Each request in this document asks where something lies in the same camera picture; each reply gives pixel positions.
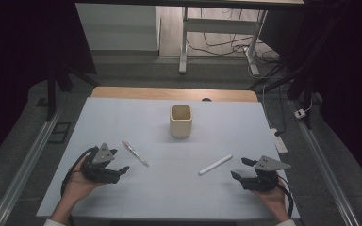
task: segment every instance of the white tabletop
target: white tabletop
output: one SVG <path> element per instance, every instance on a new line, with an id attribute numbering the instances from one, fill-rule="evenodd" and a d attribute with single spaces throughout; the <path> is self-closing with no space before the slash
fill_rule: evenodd
<path id="1" fill-rule="evenodd" d="M 170 107 L 190 105 L 192 131 L 170 135 Z M 127 140 L 150 167 L 123 145 Z M 243 190 L 230 171 L 254 177 L 242 157 L 279 160 L 261 103 L 158 101 L 89 98 L 57 172 L 37 213 L 49 217 L 59 201 L 67 170 L 88 148 L 106 143 L 118 149 L 107 169 L 130 166 L 117 184 L 98 187 L 72 214 L 89 218 L 242 220 L 272 218 L 260 200 Z M 198 172 L 232 154 L 233 158 L 199 176 Z M 294 208 L 293 218 L 299 213 Z"/>

